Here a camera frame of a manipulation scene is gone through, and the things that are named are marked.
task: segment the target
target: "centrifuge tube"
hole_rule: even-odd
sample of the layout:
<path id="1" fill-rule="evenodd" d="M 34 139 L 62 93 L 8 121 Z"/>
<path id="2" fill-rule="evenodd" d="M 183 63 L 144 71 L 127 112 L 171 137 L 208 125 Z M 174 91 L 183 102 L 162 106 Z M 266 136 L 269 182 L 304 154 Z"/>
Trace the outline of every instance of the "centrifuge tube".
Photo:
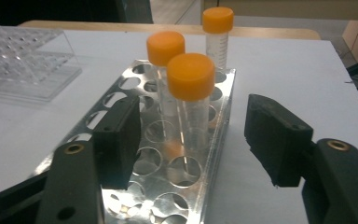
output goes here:
<path id="1" fill-rule="evenodd" d="M 169 91 L 176 98 L 185 150 L 205 149 L 209 144 L 209 96 L 214 88 L 213 61 L 198 53 L 178 55 L 168 63 L 167 81 Z"/>
<path id="2" fill-rule="evenodd" d="M 211 7 L 202 14 L 202 28 L 206 33 L 206 55 L 216 68 L 227 63 L 228 32 L 232 30 L 234 12 L 228 7 Z"/>
<path id="3" fill-rule="evenodd" d="M 185 53 L 185 38 L 175 31 L 155 33 L 147 38 L 149 62 L 154 65 L 159 109 L 163 116 L 177 116 L 176 100 L 167 87 L 167 64 L 171 58 Z"/>

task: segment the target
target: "test tube rack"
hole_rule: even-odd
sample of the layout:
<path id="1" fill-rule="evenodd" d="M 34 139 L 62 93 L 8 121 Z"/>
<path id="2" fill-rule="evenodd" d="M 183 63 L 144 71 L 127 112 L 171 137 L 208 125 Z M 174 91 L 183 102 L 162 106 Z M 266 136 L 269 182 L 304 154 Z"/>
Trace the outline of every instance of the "test tube rack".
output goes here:
<path id="1" fill-rule="evenodd" d="M 140 97 L 142 139 L 128 190 L 103 189 L 105 223 L 203 223 L 213 179 L 229 123 L 235 69 L 218 70 L 209 112 L 209 148 L 180 151 L 180 139 L 168 143 L 173 128 L 158 112 L 157 85 L 151 63 L 137 60 L 124 71 L 62 144 L 90 140 L 93 128 L 116 101 Z M 45 172 L 52 155 L 35 169 Z"/>
<path id="2" fill-rule="evenodd" d="M 0 95 L 49 101 L 80 73 L 64 31 L 0 27 Z"/>

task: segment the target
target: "transparent tube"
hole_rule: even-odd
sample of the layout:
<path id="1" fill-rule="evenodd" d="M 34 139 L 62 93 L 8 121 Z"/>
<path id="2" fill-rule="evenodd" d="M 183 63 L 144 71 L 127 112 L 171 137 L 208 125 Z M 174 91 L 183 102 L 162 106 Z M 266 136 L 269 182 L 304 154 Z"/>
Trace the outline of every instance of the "transparent tube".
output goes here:
<path id="1" fill-rule="evenodd" d="M 209 96 L 194 102 L 176 100 L 182 143 L 185 149 L 202 150 L 208 146 Z"/>
<path id="2" fill-rule="evenodd" d="M 176 99 L 171 95 L 167 85 L 167 67 L 156 66 L 155 80 L 159 99 L 159 109 L 164 117 L 177 116 Z"/>
<path id="3" fill-rule="evenodd" d="M 226 68 L 227 46 L 228 33 L 206 34 L 206 55 L 213 60 L 216 68 Z"/>

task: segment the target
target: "table surface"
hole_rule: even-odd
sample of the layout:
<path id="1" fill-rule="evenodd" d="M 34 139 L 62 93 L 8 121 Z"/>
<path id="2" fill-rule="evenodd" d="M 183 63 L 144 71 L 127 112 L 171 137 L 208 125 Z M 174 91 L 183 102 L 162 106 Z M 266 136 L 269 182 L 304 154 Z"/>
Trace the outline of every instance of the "table surface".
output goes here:
<path id="1" fill-rule="evenodd" d="M 145 41 L 154 30 L 141 31 L 65 31 L 82 74 L 49 103 L 0 98 L 0 190 L 27 178 L 132 61 L 147 58 Z M 206 223 L 308 223 L 301 187 L 272 186 L 243 137 L 250 93 L 306 121 L 313 141 L 358 147 L 358 92 L 331 43 L 268 37 L 229 39 L 227 67 L 237 75 Z M 205 52 L 203 35 L 185 39 L 187 52 Z"/>

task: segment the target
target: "orange screw cap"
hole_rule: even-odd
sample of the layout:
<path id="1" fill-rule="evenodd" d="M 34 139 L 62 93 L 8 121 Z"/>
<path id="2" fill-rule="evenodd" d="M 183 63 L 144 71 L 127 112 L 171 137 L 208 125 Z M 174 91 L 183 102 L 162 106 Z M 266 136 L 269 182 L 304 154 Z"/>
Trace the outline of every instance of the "orange screw cap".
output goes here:
<path id="1" fill-rule="evenodd" d="M 214 89 L 213 61 L 198 53 L 178 55 L 168 63 L 167 83 L 172 96 L 177 99 L 205 99 Z"/>
<path id="2" fill-rule="evenodd" d="M 185 38 L 175 31 L 155 33 L 147 38 L 147 56 L 156 66 L 167 66 L 171 58 L 185 53 Z"/>
<path id="3" fill-rule="evenodd" d="M 232 30 L 234 12 L 229 7 L 211 7 L 202 13 L 202 28 L 209 34 L 222 34 Z"/>

